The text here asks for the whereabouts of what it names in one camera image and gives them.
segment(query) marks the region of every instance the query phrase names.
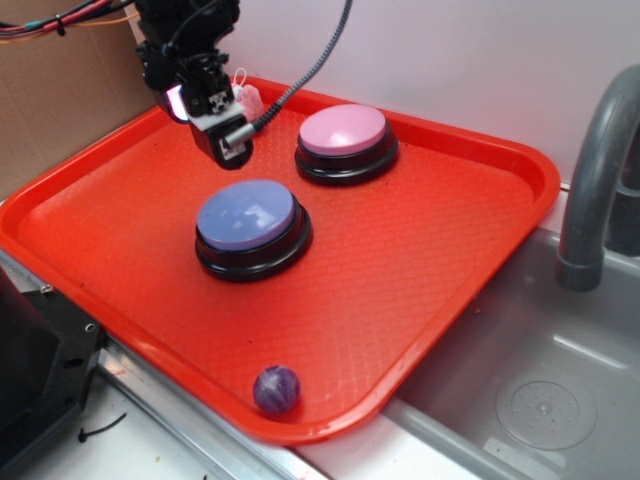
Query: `ball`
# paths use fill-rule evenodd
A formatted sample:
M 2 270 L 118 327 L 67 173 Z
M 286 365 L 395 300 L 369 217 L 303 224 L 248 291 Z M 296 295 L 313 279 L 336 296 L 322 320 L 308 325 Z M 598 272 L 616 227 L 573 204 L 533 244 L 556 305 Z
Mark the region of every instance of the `ball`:
M 295 372 L 277 365 L 258 375 L 253 384 L 256 405 L 266 413 L 284 413 L 291 410 L 300 399 L 300 380 Z

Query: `red wire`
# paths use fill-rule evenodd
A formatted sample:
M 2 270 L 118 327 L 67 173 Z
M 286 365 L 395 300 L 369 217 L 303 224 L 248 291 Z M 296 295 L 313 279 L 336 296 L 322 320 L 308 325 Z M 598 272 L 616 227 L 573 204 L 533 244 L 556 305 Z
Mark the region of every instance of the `red wire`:
M 0 28 L 0 31 L 3 32 L 3 33 L 12 33 L 13 32 L 13 35 L 11 35 L 11 37 L 7 38 L 8 40 L 27 37 L 29 35 L 34 35 L 34 34 L 39 34 L 39 33 L 53 32 L 54 30 L 58 30 L 60 27 L 65 27 L 66 25 L 74 23 L 77 20 L 82 20 L 82 18 L 85 15 L 93 13 L 96 10 L 99 10 L 102 7 L 108 6 L 112 1 L 113 0 L 96 0 L 91 5 L 87 5 L 86 7 L 78 10 L 77 12 L 74 12 L 74 13 L 72 13 L 70 15 L 66 15 L 64 17 L 60 17 L 62 25 L 57 20 L 54 20 L 52 22 L 45 23 L 42 27 L 40 27 L 40 28 L 38 28 L 36 30 L 25 31 L 26 27 L 24 25 L 20 25 L 20 26 L 15 26 L 15 27 Z
M 87 15 L 88 13 L 92 13 L 104 6 L 109 5 L 111 1 L 112 0 L 97 0 L 94 4 L 87 5 L 83 9 L 78 10 L 77 12 L 72 13 L 71 15 L 67 15 L 66 17 L 61 17 L 62 25 L 60 25 L 60 23 L 58 23 L 57 21 L 50 22 L 43 25 L 41 31 L 43 33 L 49 33 L 49 32 L 52 32 L 53 30 L 57 30 L 61 26 L 68 25 L 70 23 L 75 22 L 76 20 L 81 19 L 83 16 Z

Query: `gray sink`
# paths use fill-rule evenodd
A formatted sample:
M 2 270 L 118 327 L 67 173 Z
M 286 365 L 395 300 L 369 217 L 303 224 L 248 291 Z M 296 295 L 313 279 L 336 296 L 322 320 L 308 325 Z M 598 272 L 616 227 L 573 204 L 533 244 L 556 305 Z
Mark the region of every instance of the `gray sink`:
M 536 230 L 385 413 L 486 478 L 638 479 L 640 267 L 607 253 L 602 285 L 568 292 L 557 244 Z

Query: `pink button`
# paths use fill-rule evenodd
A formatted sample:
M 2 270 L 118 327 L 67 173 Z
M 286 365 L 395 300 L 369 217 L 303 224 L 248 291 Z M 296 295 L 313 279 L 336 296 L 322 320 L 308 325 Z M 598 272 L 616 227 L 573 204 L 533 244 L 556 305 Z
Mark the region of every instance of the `pink button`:
M 300 127 L 300 140 L 310 152 L 337 157 L 373 147 L 385 132 L 382 112 L 364 105 L 338 105 L 307 118 Z

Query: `orange tray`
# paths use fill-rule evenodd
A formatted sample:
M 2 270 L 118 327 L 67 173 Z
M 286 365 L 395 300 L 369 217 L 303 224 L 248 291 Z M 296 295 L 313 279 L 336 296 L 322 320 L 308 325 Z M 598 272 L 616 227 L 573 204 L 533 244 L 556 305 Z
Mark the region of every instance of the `orange tray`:
M 251 83 L 266 103 L 283 92 Z M 7 200 L 0 246 L 244 432 L 283 445 L 327 438 L 382 408 L 560 184 L 528 147 L 384 112 L 396 166 L 359 186 L 315 185 L 296 173 L 298 129 L 339 103 L 299 92 L 234 172 L 153 109 Z M 314 240 L 275 277 L 225 283 L 196 258 L 196 215 L 249 178 L 287 186 Z M 297 372 L 302 395 L 268 416 L 252 385 L 276 364 Z

